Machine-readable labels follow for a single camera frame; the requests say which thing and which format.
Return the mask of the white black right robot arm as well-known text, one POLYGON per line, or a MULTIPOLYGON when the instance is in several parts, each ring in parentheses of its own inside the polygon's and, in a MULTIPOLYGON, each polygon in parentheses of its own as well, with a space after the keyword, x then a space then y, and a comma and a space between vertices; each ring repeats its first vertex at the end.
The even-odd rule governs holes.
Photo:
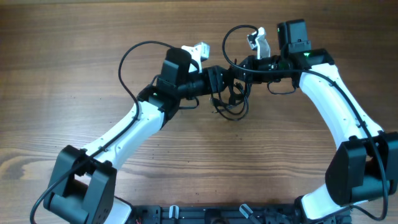
POLYGON ((343 83, 332 56, 313 49, 305 21, 278 24, 279 55, 271 55, 266 32, 253 27, 247 36, 254 55, 232 62, 235 77, 246 83, 273 84, 290 78, 306 94, 331 132, 336 153, 324 184, 295 201, 294 222, 341 223, 352 209, 382 199, 385 219, 389 197, 397 192, 397 133, 387 133, 360 107, 343 83))

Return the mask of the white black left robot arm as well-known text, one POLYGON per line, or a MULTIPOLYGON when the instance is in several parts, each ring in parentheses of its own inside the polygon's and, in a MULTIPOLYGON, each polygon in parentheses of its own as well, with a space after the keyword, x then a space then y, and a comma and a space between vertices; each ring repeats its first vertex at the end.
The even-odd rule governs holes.
POLYGON ((195 52, 168 49, 157 82, 133 98, 122 120, 82 149, 61 150, 42 197, 44 208, 69 223, 132 223, 134 207, 114 194, 118 170, 174 117, 182 99, 224 90, 232 79, 220 66, 202 68, 195 52))

